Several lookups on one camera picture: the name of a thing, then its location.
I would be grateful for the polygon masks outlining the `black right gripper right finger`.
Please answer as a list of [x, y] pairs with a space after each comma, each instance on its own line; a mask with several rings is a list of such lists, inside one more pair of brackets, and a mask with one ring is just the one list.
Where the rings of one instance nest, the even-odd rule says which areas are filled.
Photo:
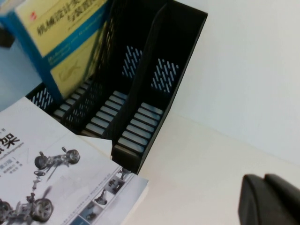
[[300, 189], [276, 174], [265, 174], [264, 179], [275, 191], [283, 207], [299, 225]]

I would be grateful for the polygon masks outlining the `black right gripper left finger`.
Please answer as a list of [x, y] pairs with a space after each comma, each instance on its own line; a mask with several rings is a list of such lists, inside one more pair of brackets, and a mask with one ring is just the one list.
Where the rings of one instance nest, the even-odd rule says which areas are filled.
[[285, 212], [275, 191], [261, 177], [244, 175], [238, 215], [241, 225], [282, 225]]

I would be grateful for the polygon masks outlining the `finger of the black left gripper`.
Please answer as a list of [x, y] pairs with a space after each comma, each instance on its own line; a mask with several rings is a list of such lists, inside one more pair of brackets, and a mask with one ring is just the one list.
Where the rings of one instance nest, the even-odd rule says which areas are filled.
[[6, 28], [0, 28], [0, 46], [1, 48], [11, 48], [15, 41], [15, 37], [11, 31]]

